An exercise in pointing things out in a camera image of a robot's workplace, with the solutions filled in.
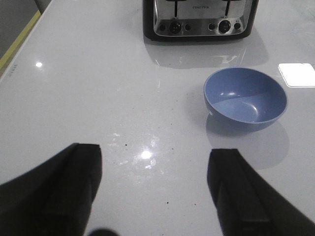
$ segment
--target white countertop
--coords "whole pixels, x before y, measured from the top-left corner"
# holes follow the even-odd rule
[[[313,0],[261,0],[249,37],[180,44],[143,37],[141,0],[54,0],[0,81],[0,183],[71,143],[100,144],[86,235],[221,236],[208,159],[238,148],[315,221],[315,88],[288,87],[280,63],[315,64]],[[282,85],[275,124],[242,134],[208,116],[203,84],[230,66]]]

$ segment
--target toaster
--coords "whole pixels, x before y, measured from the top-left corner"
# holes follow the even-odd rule
[[[258,0],[143,0],[143,33],[154,41],[247,37]]]

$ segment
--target yellow tape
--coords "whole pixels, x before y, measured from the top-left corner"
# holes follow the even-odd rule
[[[5,63],[8,61],[10,56],[12,56],[13,52],[17,49],[17,47],[20,45],[20,43],[23,41],[26,35],[28,35],[28,33],[33,28],[34,24],[36,23],[39,17],[40,17],[40,12],[37,11],[35,15],[31,18],[31,20],[28,22],[28,24],[21,31],[19,36],[17,36],[17,38],[14,40],[14,42],[9,47],[9,49],[5,52],[3,57],[0,59],[0,69],[5,65]]]

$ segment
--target plastic bowl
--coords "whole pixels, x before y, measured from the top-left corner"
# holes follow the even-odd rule
[[[287,106],[285,91],[274,79],[241,67],[212,74],[205,82],[204,95],[216,120],[247,132],[273,124]]]

